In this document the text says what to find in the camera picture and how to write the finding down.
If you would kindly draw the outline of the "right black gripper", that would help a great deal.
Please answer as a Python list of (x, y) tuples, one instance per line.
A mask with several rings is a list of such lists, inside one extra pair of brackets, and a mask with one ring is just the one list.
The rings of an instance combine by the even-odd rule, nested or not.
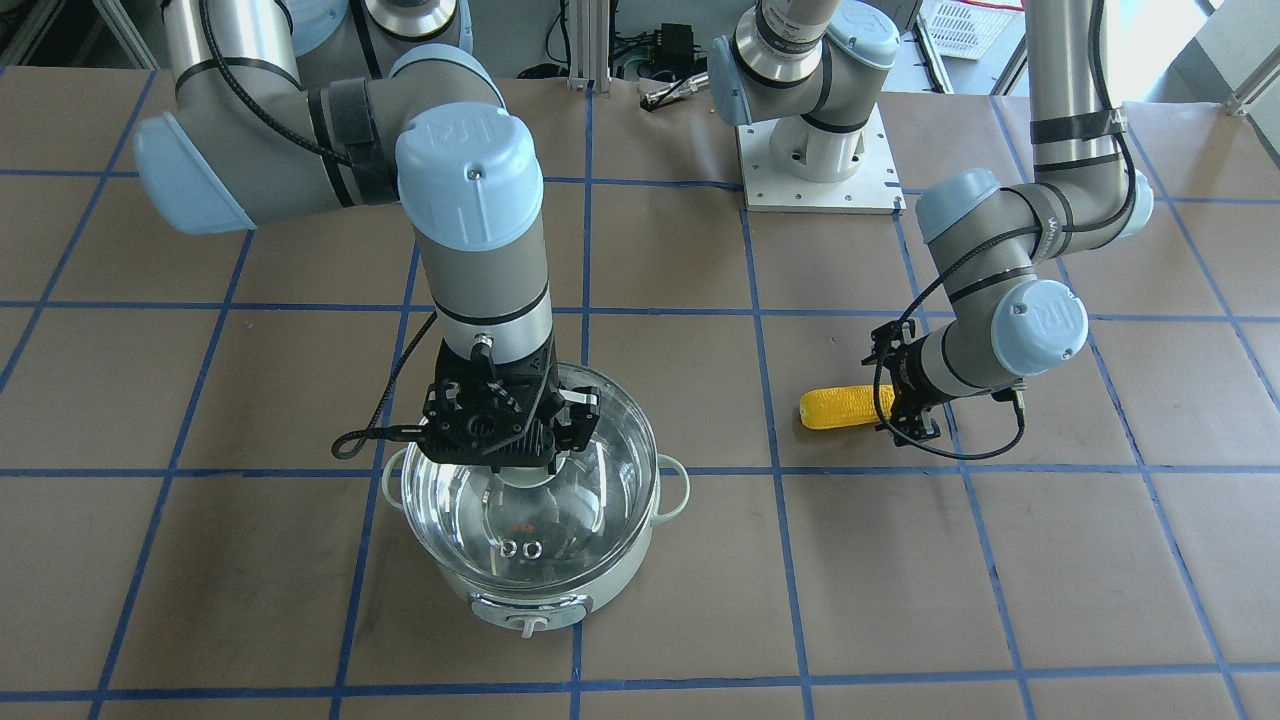
[(588, 447), (602, 415), (602, 389), (559, 383), (553, 340), (512, 363), (498, 363), (495, 350), (480, 338), (467, 356), (440, 347), (415, 443), (439, 464), (554, 475), (563, 455)]

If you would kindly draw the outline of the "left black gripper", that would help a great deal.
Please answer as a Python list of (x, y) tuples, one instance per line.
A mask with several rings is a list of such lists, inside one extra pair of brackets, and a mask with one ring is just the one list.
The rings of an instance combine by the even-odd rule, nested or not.
[(870, 333), (872, 354), (861, 364), (874, 366), (884, 351), (882, 365), (890, 374), (893, 401), (881, 400), (881, 407), (900, 433), (923, 442), (940, 438), (940, 425), (931, 418), (931, 410), (945, 402), (946, 396), (927, 379), (923, 340), (915, 340), (915, 320), (884, 323)]

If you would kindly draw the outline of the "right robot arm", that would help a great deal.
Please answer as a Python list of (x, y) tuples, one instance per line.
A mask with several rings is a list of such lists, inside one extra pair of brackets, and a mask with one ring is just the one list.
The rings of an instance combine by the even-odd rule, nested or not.
[(165, 1), (177, 110), (146, 120), (147, 195), (188, 234), (342, 208), (410, 219), (443, 345), (434, 462), (547, 483), (584, 451), (594, 389), (558, 378), (532, 136), (470, 53), (462, 1)]

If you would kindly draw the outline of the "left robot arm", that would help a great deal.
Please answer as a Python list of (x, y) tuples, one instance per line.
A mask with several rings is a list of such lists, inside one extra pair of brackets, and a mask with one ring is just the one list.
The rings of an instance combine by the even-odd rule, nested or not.
[[(1025, 423), (1021, 387), (1074, 357), (1089, 320), (1042, 263), (1102, 249), (1143, 229), (1153, 206), (1126, 142), (1126, 115), (1108, 91), (1107, 5), (1027, 1), (1033, 179), (1001, 184), (970, 169), (929, 187), (915, 205), (922, 238), (954, 311), (916, 329), (914, 306), (872, 332), (865, 363), (877, 430), (928, 450), (931, 411), (988, 395)], [(893, 22), (861, 1), (758, 1), (710, 46), (709, 86), (730, 126), (771, 123), (765, 169), (804, 190), (838, 190), (860, 174), (872, 111), (899, 53)]]

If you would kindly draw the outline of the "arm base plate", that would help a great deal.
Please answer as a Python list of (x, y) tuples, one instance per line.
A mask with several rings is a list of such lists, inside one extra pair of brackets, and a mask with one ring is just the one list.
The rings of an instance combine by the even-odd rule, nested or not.
[(749, 211), (893, 214), (904, 191), (881, 109), (851, 133), (800, 117), (736, 128)]

